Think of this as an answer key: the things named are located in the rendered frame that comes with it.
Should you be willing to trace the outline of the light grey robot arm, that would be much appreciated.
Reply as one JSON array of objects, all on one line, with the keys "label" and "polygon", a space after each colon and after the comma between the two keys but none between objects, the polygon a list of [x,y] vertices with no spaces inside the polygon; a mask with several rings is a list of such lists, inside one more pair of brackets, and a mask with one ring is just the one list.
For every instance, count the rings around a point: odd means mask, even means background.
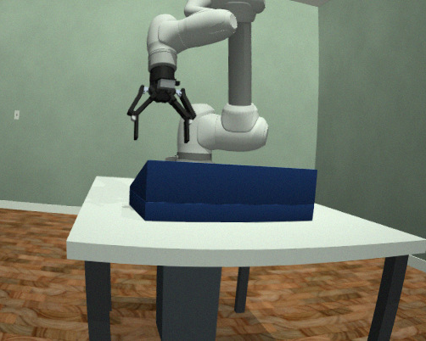
[{"label": "light grey robot arm", "polygon": [[180,52],[228,38],[228,103],[221,115],[208,104],[191,104],[197,116],[189,125],[190,140],[184,143],[181,117],[177,155],[165,161],[215,164],[212,150],[248,152],[266,145],[268,124],[251,103],[251,22],[265,7],[263,0],[187,0],[187,18],[153,18],[147,36],[149,72],[159,65],[176,72]]}]

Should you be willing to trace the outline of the blue switch panel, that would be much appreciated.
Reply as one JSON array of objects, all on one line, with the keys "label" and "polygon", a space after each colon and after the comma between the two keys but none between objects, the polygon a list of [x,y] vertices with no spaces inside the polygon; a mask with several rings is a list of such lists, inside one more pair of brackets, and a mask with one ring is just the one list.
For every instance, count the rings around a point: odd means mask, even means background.
[{"label": "blue switch panel", "polygon": [[145,221],[312,221],[317,170],[148,160],[129,205]]}]

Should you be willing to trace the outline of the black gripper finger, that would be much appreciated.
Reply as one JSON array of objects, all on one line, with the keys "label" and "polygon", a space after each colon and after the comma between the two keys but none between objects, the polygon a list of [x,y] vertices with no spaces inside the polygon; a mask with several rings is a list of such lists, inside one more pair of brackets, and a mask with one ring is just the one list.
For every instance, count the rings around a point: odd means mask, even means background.
[{"label": "black gripper finger", "polygon": [[[140,92],[139,92],[140,91]],[[136,111],[134,111],[134,108],[136,107],[139,99],[142,97],[142,95],[149,91],[148,87],[145,87],[144,85],[141,85],[138,90],[138,95],[134,99],[131,107],[127,111],[127,115],[131,116],[131,121],[134,122],[134,140],[137,140],[138,138],[138,117],[143,112],[143,110],[154,100],[154,98],[160,93],[161,89],[157,89]]]},{"label": "black gripper finger", "polygon": [[[177,98],[171,93],[170,90],[165,90],[165,93],[171,98],[171,100],[168,102],[169,105],[171,105],[176,112],[184,119],[184,143],[189,142],[189,125],[193,122],[194,118],[197,116],[196,113],[193,110],[193,107],[191,103],[189,102],[185,89],[182,88],[181,90],[176,90],[176,93],[178,97],[180,97],[180,100],[182,102],[182,105],[179,104],[177,101]],[[185,109],[184,109],[184,108]],[[186,111],[187,110],[187,111]]]}]

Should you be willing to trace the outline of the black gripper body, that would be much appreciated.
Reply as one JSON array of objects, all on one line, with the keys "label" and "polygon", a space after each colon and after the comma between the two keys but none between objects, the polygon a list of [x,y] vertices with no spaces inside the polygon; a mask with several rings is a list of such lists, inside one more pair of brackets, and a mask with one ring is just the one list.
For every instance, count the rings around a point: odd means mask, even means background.
[{"label": "black gripper body", "polygon": [[[157,79],[161,77],[175,79],[175,70],[168,65],[155,66],[150,70],[149,77],[149,95],[151,96],[158,88]],[[176,89],[170,90],[173,95],[176,93]],[[150,94],[151,93],[151,94]],[[171,98],[165,93],[165,89],[161,89],[160,93],[153,99],[156,103],[167,103]]]}]

